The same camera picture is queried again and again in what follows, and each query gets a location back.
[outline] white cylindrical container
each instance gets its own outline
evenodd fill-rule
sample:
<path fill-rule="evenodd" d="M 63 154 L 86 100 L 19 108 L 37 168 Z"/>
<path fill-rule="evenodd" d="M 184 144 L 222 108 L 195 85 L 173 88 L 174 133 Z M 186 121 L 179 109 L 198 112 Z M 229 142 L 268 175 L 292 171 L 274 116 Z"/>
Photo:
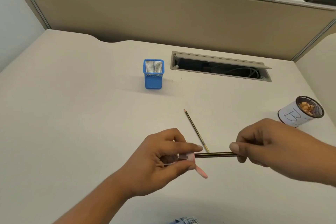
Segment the white cylindrical container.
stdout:
<path fill-rule="evenodd" d="M 310 120 L 322 118 L 324 116 L 323 107 L 312 98 L 299 96 L 289 105 L 278 111 L 278 117 L 282 123 L 292 127 L 298 127 Z"/>

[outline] white desk surface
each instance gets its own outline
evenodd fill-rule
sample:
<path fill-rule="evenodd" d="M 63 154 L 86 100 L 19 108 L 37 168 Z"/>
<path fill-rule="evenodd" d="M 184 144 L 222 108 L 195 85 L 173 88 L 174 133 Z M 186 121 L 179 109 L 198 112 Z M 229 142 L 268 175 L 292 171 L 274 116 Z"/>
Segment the white desk surface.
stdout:
<path fill-rule="evenodd" d="M 172 51 L 262 61 L 272 82 L 170 69 Z M 165 61 L 161 90 L 146 90 L 143 60 Z M 138 41 L 100 42 L 47 30 L 0 73 L 1 223 L 51 223 L 117 170 L 151 133 L 177 127 L 210 151 L 299 95 L 315 98 L 290 61 Z M 330 144 L 328 115 L 300 129 Z M 195 171 L 161 191 L 129 200 L 112 223 L 333 223 L 336 189 L 298 182 L 236 158 L 198 159 Z"/>

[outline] person's left hand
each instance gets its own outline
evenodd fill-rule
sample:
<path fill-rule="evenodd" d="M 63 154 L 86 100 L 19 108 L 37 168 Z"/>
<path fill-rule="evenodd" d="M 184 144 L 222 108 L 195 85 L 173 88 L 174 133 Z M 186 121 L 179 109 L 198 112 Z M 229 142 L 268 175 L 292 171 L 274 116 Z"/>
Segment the person's left hand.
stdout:
<path fill-rule="evenodd" d="M 170 181 L 196 168 L 194 162 L 174 162 L 177 154 L 199 152 L 202 146 L 187 143 L 177 128 L 149 135 L 115 174 L 129 197 L 145 196 L 162 189 Z"/>

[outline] mesh pencil holder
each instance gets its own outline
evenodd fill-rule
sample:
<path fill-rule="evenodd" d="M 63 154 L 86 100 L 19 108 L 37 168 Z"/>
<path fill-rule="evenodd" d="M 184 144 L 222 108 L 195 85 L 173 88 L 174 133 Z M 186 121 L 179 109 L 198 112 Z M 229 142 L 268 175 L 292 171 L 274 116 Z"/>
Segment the mesh pencil holder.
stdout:
<path fill-rule="evenodd" d="M 145 59 L 142 71 L 145 74 L 146 89 L 159 90 L 162 88 L 162 77 L 165 72 L 165 62 L 163 60 Z"/>

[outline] fingernail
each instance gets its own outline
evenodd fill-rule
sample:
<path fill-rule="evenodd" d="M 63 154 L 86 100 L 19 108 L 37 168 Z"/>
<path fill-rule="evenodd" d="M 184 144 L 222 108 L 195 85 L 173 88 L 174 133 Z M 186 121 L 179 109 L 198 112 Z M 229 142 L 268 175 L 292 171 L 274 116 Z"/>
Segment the fingernail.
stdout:
<path fill-rule="evenodd" d="M 188 171 L 190 171 L 190 170 L 195 170 L 195 166 L 190 166 L 189 168 L 188 168 Z"/>
<path fill-rule="evenodd" d="M 239 152 L 239 145 L 237 143 L 230 143 L 230 150 L 234 153 Z"/>

